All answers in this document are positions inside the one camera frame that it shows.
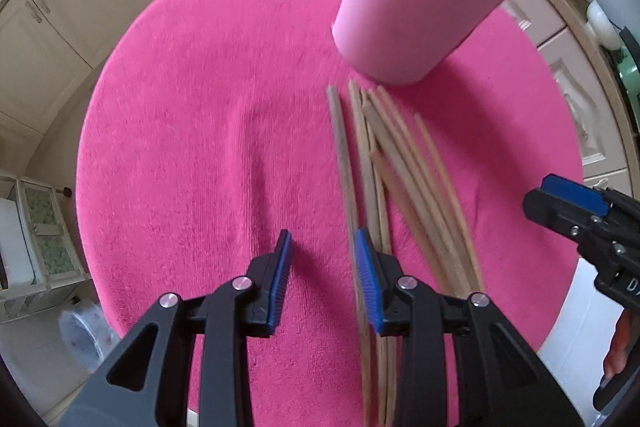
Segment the right human hand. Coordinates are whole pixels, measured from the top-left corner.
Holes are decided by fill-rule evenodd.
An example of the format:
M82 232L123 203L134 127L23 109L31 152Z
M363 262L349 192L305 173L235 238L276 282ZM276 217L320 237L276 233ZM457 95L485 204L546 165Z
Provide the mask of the right human hand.
M620 314L610 349L608 349L608 354L603 360L603 376L605 379L611 379L615 375L622 373L627 364L627 350L632 338L632 323L634 323L634 314L629 310L625 310Z

